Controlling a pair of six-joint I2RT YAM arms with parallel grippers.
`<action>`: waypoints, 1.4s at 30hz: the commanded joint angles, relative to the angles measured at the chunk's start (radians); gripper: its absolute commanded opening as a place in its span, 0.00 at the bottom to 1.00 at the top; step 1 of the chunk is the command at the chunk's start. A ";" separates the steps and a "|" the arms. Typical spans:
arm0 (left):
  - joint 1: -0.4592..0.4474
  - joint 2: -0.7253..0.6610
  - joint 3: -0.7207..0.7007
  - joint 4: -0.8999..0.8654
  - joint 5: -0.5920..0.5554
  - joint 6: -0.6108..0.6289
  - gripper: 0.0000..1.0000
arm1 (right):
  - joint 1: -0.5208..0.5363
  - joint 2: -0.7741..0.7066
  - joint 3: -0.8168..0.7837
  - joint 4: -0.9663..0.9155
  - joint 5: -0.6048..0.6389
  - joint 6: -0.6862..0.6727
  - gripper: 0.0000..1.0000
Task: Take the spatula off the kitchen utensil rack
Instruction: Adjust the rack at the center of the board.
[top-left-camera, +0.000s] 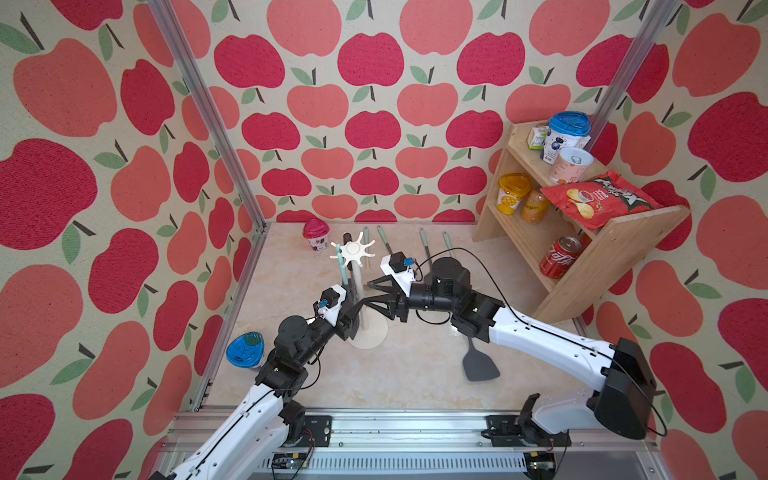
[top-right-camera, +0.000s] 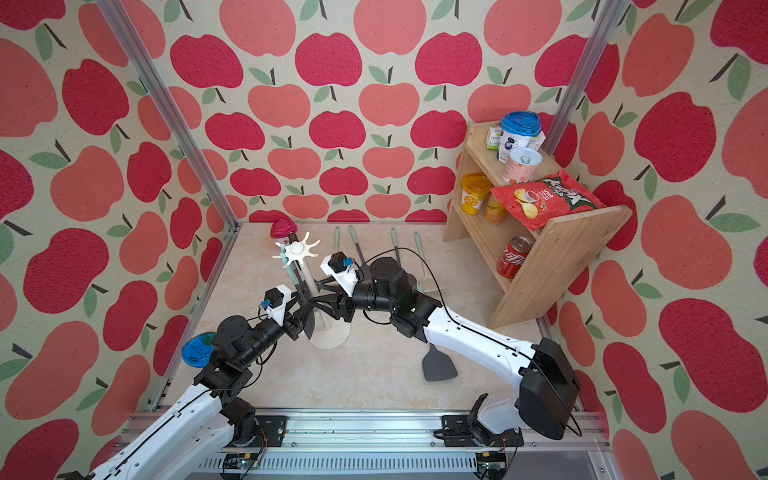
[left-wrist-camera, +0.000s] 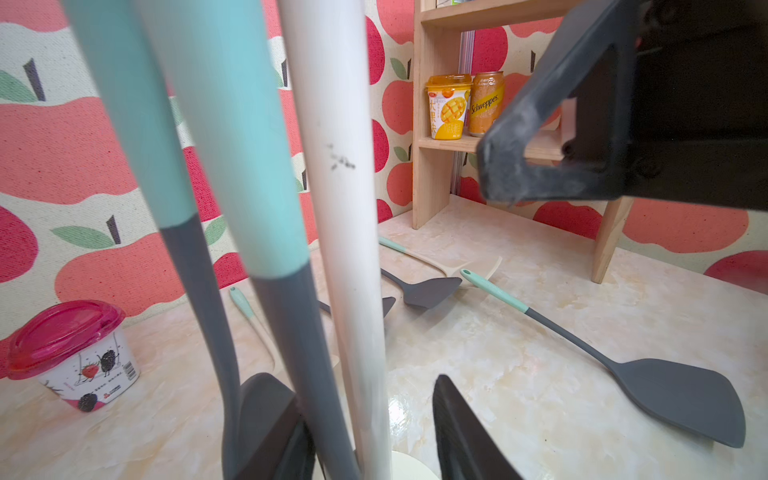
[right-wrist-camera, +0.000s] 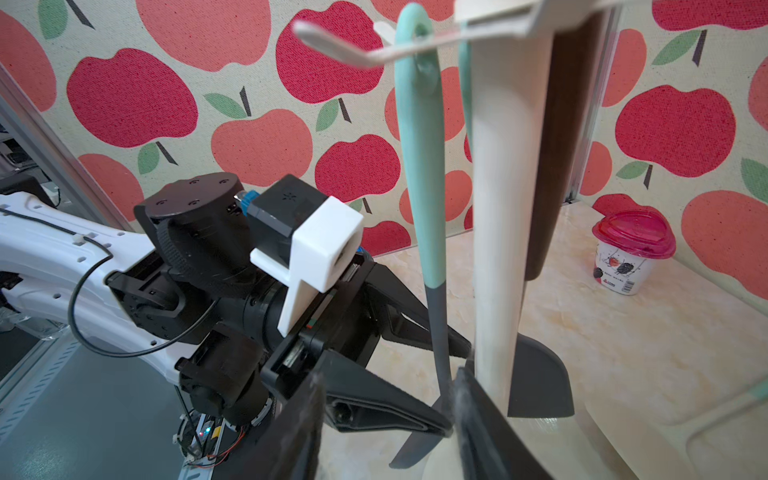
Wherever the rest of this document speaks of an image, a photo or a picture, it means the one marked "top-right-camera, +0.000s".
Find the white utensil rack stand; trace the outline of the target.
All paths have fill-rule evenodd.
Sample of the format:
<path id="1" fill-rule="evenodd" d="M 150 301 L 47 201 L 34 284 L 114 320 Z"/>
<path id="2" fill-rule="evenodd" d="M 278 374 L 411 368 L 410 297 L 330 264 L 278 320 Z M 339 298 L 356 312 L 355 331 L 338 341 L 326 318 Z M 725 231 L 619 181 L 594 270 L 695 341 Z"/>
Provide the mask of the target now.
<path id="1" fill-rule="evenodd" d="M 316 254 L 311 252 L 311 248 L 316 246 L 318 241 L 310 244 L 308 238 L 309 234 L 306 233 L 303 240 L 298 238 L 298 242 L 280 247 L 281 253 L 278 256 L 296 287 L 299 299 L 300 294 L 306 291 L 308 284 L 317 283 L 308 264 L 308 258 L 316 257 Z M 317 317 L 312 339 L 307 339 L 318 349 L 331 350 L 340 347 L 348 339 L 350 332 L 351 327 L 348 324 L 335 320 L 323 311 Z"/>

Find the beige spatula mint handle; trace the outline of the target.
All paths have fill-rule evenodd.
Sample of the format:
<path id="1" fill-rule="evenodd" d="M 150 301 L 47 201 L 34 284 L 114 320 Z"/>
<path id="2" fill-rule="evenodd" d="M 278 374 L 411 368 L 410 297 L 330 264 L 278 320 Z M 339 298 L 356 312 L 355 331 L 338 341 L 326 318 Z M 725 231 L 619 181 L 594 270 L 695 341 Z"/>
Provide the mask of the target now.
<path id="1" fill-rule="evenodd" d="M 414 242 L 415 242 L 415 246 L 416 246 L 416 251 L 417 251 L 417 254 L 418 254 L 419 258 L 420 258 L 420 262 L 421 262 L 421 266 L 422 266 L 422 275 L 421 275 L 421 278 L 417 281 L 417 283 L 418 284 L 422 284 L 424 281 L 427 280 L 429 272 L 428 272 L 428 270 L 426 268 L 426 263 L 425 263 L 426 258 L 425 258 L 425 255 L 424 255 L 424 249 L 423 249 L 421 235 L 420 235 L 420 233 L 418 231 L 414 231 L 414 235 L 413 236 L 414 236 Z"/>

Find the grey slotted utensil mint handle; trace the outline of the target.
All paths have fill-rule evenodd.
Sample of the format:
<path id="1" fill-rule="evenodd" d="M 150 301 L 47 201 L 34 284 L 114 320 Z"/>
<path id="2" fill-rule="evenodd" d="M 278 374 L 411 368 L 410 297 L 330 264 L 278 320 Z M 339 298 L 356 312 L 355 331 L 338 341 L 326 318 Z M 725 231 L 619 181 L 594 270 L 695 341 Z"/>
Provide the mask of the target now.
<path id="1" fill-rule="evenodd" d="M 455 379 L 458 370 L 450 356 L 429 343 L 428 351 L 422 359 L 422 374 L 426 382 L 444 382 Z"/>

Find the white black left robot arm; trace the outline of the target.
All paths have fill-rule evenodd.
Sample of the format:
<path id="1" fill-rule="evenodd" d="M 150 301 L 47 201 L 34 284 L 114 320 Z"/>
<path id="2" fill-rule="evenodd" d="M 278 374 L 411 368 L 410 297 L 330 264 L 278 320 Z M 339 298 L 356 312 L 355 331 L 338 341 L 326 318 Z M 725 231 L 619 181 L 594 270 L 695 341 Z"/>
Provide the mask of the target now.
<path id="1" fill-rule="evenodd" d="M 87 479 L 184 479 L 207 456 L 226 446 L 255 445 L 248 460 L 251 471 L 270 446 L 279 446 L 279 425 L 266 425 L 255 408 L 240 397 L 258 379 L 251 366 L 260 367 L 268 351 L 288 336 L 296 340 L 314 329 L 314 308 L 306 305 L 291 312 L 297 301 L 275 308 L 262 305 L 267 315 L 256 325 L 243 316 L 223 320 L 212 340 L 207 365 L 179 400 L 138 438 L 98 465 Z"/>

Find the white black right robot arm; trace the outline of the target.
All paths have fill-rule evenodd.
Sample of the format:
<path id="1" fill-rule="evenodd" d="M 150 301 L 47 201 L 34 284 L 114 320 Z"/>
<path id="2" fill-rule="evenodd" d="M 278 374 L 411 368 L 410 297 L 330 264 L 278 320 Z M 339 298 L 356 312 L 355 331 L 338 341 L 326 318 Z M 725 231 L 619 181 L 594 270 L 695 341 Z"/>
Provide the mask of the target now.
<path id="1" fill-rule="evenodd" d="M 412 287 L 392 257 L 376 259 L 362 273 L 351 258 L 336 252 L 323 259 L 321 268 L 341 288 L 341 312 L 335 317 L 349 321 L 356 311 L 386 312 L 403 336 L 461 354 L 509 383 L 513 396 L 477 405 L 477 422 L 486 431 L 501 435 L 527 426 L 549 439 L 563 439 L 581 384 L 558 343 L 517 340 L 460 316 Z"/>

